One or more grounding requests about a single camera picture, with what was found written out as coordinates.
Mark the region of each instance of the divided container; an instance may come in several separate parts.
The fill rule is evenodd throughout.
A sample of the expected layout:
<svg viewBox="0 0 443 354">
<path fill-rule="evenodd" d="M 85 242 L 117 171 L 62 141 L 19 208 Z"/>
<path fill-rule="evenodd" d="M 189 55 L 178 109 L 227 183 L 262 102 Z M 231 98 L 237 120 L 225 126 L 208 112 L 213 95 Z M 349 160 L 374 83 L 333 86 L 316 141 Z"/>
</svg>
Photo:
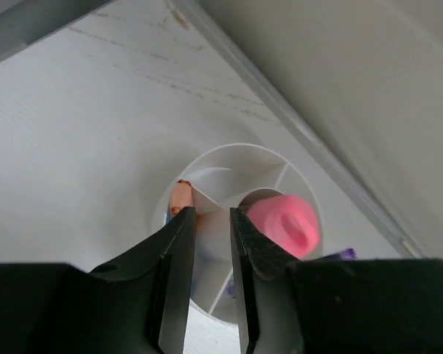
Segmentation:
<svg viewBox="0 0 443 354">
<path fill-rule="evenodd" d="M 229 208 L 247 208 L 278 194 L 299 195 L 315 210 L 320 243 L 305 259 L 322 254 L 322 217 L 301 173 L 272 150 L 251 144 L 216 147 L 199 156 L 166 188 L 154 210 L 151 232 L 166 222 L 170 194 L 179 179 L 189 181 L 199 215 L 191 305 L 220 320 L 236 323 L 236 305 L 226 286 L 232 277 Z"/>
</svg>

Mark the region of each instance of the brown stain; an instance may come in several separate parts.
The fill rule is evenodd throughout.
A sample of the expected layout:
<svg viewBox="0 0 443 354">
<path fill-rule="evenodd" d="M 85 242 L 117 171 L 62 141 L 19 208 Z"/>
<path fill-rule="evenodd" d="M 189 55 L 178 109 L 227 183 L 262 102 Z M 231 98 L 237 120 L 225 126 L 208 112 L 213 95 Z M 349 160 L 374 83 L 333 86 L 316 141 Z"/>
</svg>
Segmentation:
<svg viewBox="0 0 443 354">
<path fill-rule="evenodd" d="M 174 16 L 174 19 L 178 22 L 178 24 L 181 25 L 181 27 L 184 30 L 189 29 L 189 23 L 186 21 L 185 18 L 182 17 L 182 15 L 177 10 L 171 10 L 172 16 Z"/>
</svg>

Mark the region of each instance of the metal edge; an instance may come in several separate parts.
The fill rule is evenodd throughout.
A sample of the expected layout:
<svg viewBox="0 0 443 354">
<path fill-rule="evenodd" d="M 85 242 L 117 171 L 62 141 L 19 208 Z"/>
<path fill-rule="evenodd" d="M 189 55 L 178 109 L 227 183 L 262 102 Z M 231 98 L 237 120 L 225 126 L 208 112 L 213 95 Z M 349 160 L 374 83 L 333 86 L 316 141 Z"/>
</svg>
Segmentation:
<svg viewBox="0 0 443 354">
<path fill-rule="evenodd" d="M 369 219 L 383 237 L 407 258 L 425 253 L 406 235 L 397 222 L 341 164 L 333 152 L 293 109 L 268 79 L 194 0 L 172 0 L 172 4 L 226 60 L 242 80 L 257 94 L 280 122 L 305 147 L 331 179 L 346 193 L 354 205 Z"/>
</svg>

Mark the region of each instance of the white wall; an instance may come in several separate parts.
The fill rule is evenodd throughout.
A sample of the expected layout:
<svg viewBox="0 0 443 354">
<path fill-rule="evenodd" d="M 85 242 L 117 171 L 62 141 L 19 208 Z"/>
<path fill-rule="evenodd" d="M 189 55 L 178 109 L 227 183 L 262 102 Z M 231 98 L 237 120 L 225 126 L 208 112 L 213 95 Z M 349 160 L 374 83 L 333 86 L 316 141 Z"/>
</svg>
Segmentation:
<svg viewBox="0 0 443 354">
<path fill-rule="evenodd" d="M 443 0 L 202 3 L 400 226 L 443 257 Z"/>
</svg>

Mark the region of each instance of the pink object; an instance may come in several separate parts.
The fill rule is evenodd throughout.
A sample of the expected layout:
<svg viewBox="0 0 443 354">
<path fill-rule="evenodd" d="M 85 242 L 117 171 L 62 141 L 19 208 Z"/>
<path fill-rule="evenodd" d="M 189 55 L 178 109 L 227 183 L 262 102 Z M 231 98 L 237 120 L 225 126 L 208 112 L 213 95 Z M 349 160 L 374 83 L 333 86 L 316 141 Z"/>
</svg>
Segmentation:
<svg viewBox="0 0 443 354">
<path fill-rule="evenodd" d="M 262 199 L 251 206 L 248 217 L 261 233 L 297 258 L 307 256 L 319 244 L 315 212 L 297 195 Z"/>
</svg>

